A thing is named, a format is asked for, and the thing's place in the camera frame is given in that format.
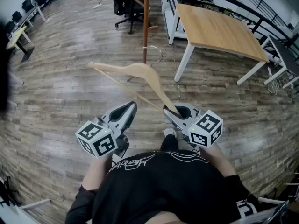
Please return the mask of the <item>black-top table with white legs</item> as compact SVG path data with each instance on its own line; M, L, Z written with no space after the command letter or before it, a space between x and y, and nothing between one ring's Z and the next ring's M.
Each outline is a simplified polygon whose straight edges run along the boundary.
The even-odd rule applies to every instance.
M264 48L269 42L272 44L274 50L278 54L278 57L281 61L281 69L274 75L271 75L263 84L267 85L275 78L278 78L280 75L282 75L285 71L288 71L293 75L293 79L291 79L282 87L284 89L293 84L295 81L299 80L299 66L295 62L291 52L283 44L274 39L271 35L268 35L267 39L263 42L262 48Z

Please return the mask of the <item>brown wooden coat rack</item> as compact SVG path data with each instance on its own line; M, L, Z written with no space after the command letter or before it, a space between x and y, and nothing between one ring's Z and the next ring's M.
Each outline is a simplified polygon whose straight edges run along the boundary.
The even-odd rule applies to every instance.
M144 0L140 2L139 0L134 0L143 7L143 63L147 62L147 47L148 47L148 29L149 29L149 13L150 13L150 4L149 0Z

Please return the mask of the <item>black mesh office chair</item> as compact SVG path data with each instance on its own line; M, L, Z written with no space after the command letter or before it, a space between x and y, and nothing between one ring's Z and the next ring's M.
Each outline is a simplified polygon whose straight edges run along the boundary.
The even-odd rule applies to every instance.
M127 21L130 22L129 34L132 33L133 24L135 21L143 22L143 7L134 0L113 0L113 11L117 16L125 16L126 18L115 23L115 27L118 28L120 24Z

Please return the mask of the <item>black curved metal railing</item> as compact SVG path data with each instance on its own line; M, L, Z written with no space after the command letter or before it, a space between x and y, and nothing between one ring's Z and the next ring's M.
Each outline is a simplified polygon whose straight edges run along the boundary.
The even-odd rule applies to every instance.
M299 33L293 34L286 27L274 25L246 0L244 2L241 0L202 0L201 3L228 11L247 22L259 42L265 41L268 35L273 36L291 52L295 62L299 65L299 46L295 44L297 40L299 41Z

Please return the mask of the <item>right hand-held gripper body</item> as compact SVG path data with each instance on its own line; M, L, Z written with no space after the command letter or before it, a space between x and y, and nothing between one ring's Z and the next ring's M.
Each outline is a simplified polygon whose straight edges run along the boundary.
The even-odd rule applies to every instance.
M182 130L183 140L192 147L210 147L221 136L223 119L211 110L199 109L196 117L190 118L190 126Z

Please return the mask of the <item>black printed t-shirt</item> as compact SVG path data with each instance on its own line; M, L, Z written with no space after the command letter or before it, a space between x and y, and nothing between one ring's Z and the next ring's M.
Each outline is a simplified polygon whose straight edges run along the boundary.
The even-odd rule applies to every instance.
M145 224L162 211L188 224L229 224L260 210L239 176L199 154L146 152L116 163L98 188L80 187L65 224Z

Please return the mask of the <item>white frame bar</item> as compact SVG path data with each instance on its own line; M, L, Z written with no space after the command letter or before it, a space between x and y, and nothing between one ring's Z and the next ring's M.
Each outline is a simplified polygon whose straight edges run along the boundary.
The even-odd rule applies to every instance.
M51 202L51 200L49 198L46 198L46 199L43 199L43 200L35 202L35 203L20 206L18 208L21 209L21 210L24 210L24 211L32 210L32 209L40 208L40 207L42 207L46 204L49 204L50 202Z

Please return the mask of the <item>black barred wall railing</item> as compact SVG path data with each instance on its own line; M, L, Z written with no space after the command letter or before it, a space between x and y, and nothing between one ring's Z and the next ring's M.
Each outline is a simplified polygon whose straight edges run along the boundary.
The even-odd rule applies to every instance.
M296 12L283 0L246 0L258 13L276 26L286 27L290 31L298 24Z

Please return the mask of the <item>wooden table with white legs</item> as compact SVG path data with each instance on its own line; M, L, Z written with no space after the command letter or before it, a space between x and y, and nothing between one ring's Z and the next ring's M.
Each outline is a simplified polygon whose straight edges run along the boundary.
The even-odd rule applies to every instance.
M238 19L212 10L178 3L169 37L170 45L173 44L178 21L183 24L188 44L174 77L175 82L180 80L194 48L214 49L256 60L258 63L237 81L238 85L269 62L262 45L252 31Z

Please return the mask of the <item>yellowish desk with black base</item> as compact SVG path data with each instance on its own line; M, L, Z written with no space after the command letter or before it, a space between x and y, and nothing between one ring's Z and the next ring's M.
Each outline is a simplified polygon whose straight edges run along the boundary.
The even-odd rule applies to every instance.
M19 42L20 37L26 35L25 34L25 29L26 28L27 27L24 26L23 28L15 31L12 34L12 37L11 37L11 39L9 40L9 42L8 42L8 44L6 46L6 50L11 50L13 48L19 48L23 52L24 56L23 56L21 62L27 61L30 58L30 56L31 56L31 54L32 54L32 52L33 52L33 50L35 48L35 47L31 47L31 48L29 48L29 49L26 50L26 49L24 49L24 47Z

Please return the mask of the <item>person's left forearm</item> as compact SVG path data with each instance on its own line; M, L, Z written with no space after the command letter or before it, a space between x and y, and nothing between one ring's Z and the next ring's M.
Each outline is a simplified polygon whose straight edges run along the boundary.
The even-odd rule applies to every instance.
M111 167L112 155L94 160L84 176L82 187L86 190L98 189Z

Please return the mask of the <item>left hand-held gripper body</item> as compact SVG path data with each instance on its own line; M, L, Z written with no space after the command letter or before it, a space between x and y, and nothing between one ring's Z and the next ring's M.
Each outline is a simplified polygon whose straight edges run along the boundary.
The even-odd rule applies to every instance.
M95 158L109 154L122 158L129 147L128 138L124 134L129 126L129 120L105 122L95 117L79 128L75 135L83 150Z

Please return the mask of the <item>person's right forearm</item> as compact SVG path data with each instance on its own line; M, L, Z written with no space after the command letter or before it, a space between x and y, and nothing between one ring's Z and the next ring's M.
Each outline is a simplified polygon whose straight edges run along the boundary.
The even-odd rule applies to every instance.
M236 171L217 144L200 147L200 155L213 165L224 177L235 176Z

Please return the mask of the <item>wooden hanger with metal hook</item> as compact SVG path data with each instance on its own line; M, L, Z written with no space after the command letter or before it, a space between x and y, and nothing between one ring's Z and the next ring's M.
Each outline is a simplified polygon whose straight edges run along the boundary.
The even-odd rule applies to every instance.
M112 77L108 76L104 71L121 73L121 74L144 79L145 82L161 99L164 105L171 111L175 112L176 114L179 114L177 108L174 106L174 104L170 101L168 96L165 94L161 84L160 76L152 67L144 63L133 63L128 66L118 66L118 65L110 65L110 64L99 63L99 62L89 62L87 66L97 70L98 72L104 74L110 79L112 79Z

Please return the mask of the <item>dark desk with white legs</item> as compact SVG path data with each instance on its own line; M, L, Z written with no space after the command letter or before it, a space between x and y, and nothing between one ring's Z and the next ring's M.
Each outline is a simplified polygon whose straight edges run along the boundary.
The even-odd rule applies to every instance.
M41 18L42 18L42 20L46 21L44 15L41 12L40 6L37 5L33 9L31 9L30 11L28 11L27 13L25 13L24 15L22 15L22 19L18 23L15 23L14 30L17 30L17 29L21 28L26 22L31 27L33 27L32 23L30 22L30 17L32 17L34 15L34 13L39 13L40 16L41 16Z

